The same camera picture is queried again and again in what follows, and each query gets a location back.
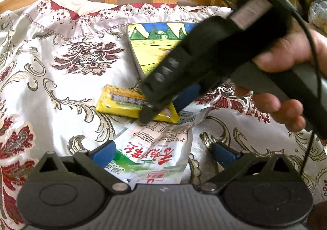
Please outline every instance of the white label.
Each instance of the white label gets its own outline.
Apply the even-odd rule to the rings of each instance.
[[[231,16],[231,20],[234,21],[239,28],[246,30],[270,8],[272,8],[272,4],[269,3],[268,0],[249,0],[240,10]]]

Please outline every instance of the gray ribbed surface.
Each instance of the gray ribbed surface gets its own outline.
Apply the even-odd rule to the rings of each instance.
[[[186,185],[138,185],[115,196],[94,221],[74,230],[259,230],[223,207],[220,200]],[[287,230],[305,230],[297,225]]]

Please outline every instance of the painting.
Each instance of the painting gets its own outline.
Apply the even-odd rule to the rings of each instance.
[[[149,75],[197,23],[158,22],[127,26],[141,77]]]

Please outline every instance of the human hand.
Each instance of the human hand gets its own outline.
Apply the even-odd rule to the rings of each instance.
[[[317,49],[320,70],[327,77],[327,38],[314,30],[310,32]],[[253,59],[265,72],[282,72],[306,61],[313,62],[310,44],[304,32],[288,34],[278,40],[270,51]],[[248,92],[248,89],[239,86],[235,90],[238,96]],[[269,93],[255,94],[253,100],[259,111],[270,113],[275,121],[285,124],[290,132],[298,132],[305,127],[303,105],[298,100],[288,100],[281,104],[276,96]]]

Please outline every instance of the yellow wrapper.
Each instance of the yellow wrapper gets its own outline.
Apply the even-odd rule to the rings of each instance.
[[[135,90],[106,85],[95,109],[102,113],[138,118],[142,106],[146,103],[145,97]],[[153,120],[177,123],[179,116],[173,103],[170,103]]]

